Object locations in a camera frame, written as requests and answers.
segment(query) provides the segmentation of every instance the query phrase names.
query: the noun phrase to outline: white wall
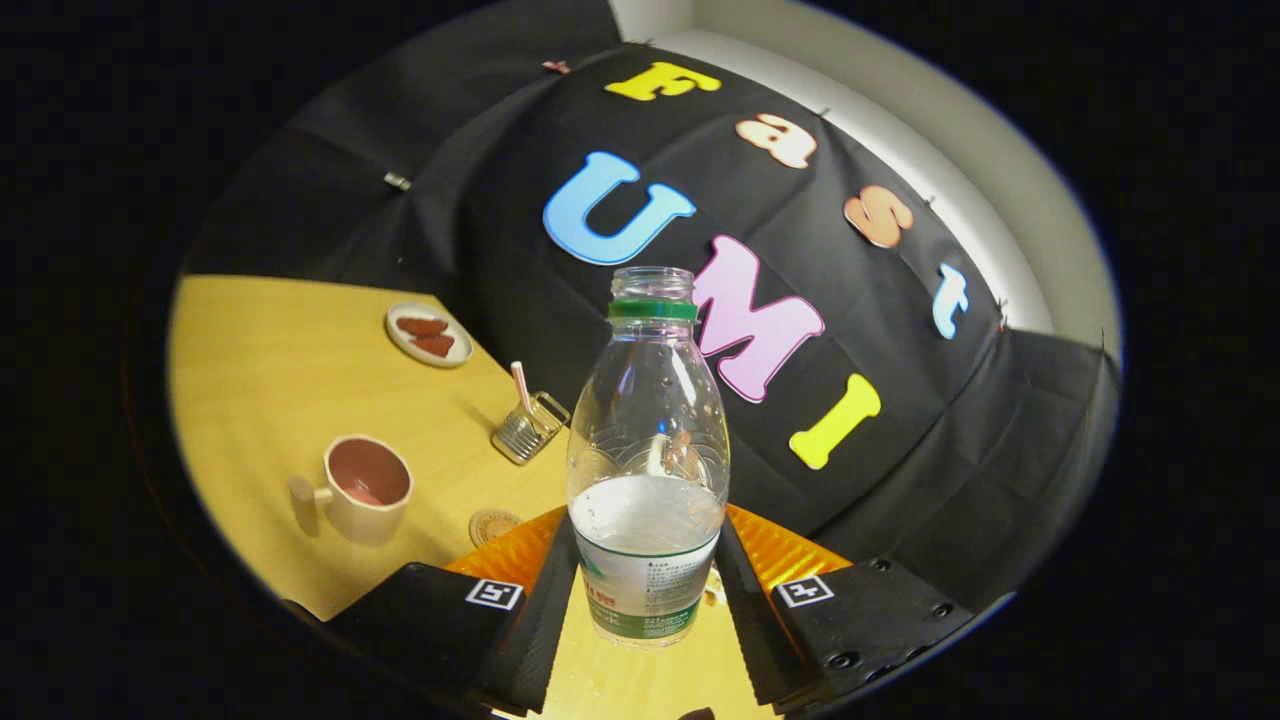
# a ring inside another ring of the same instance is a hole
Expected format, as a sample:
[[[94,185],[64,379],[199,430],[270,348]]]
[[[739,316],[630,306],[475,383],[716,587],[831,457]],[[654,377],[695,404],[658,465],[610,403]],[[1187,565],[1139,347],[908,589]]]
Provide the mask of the white wall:
[[[963,86],[842,18],[781,0],[611,0],[625,40],[699,58],[826,118],[888,163],[973,258],[1014,327],[1121,360],[1110,269],[1083,210],[1021,133]]]
[[[692,0],[609,0],[622,40],[644,42],[694,26]]]

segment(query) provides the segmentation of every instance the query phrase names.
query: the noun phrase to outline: bottle label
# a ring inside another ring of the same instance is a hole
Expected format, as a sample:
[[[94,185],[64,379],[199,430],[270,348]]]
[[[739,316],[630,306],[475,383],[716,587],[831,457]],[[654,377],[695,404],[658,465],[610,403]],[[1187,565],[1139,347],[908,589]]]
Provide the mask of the bottle label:
[[[673,635],[694,621],[719,532],[675,555],[631,555],[577,533],[582,582],[591,618],[605,630],[634,639]]]

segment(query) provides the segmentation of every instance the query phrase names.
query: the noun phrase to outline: letter m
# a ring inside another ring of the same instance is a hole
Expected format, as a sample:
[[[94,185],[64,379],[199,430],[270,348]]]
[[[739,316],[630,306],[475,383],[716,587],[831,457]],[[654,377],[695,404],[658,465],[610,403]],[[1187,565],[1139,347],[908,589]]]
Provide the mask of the letter m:
[[[694,304],[707,309],[698,348],[714,355],[741,341],[746,347],[719,361],[721,378],[750,402],[764,400],[764,386],[805,340],[826,325],[818,310],[795,295],[751,309],[760,259],[727,234],[712,241],[716,255],[694,278]]]

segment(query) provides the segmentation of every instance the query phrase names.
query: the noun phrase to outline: yellow table surface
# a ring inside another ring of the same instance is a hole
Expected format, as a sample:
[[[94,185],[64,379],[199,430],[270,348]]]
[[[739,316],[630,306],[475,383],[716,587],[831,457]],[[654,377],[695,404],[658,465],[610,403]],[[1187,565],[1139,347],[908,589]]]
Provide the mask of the yellow table surface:
[[[321,620],[406,562],[443,566],[470,552],[476,510],[529,520],[564,503],[567,433],[527,465],[509,462],[489,437],[517,402],[511,375],[479,343],[457,368],[401,352],[384,323],[404,301],[443,307],[429,295],[307,281],[179,283],[169,384],[188,473],[259,579]],[[356,433],[396,448],[413,474],[403,523],[379,547],[348,542],[324,512],[308,536],[287,487],[294,474],[324,486],[325,448]],[[755,705],[727,606],[704,603],[673,647],[623,650],[595,635],[575,580],[541,717],[676,720],[708,706],[721,719],[774,717]]]

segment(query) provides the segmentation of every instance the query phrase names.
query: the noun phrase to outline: pink straw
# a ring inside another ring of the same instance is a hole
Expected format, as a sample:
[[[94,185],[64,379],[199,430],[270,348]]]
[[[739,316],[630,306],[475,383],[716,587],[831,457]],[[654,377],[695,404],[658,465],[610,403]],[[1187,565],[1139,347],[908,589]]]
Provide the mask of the pink straw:
[[[520,404],[525,406],[525,413],[534,414],[534,405],[529,400],[529,386],[525,384],[525,366],[516,360],[511,364],[511,374],[516,377],[516,389],[520,391]]]

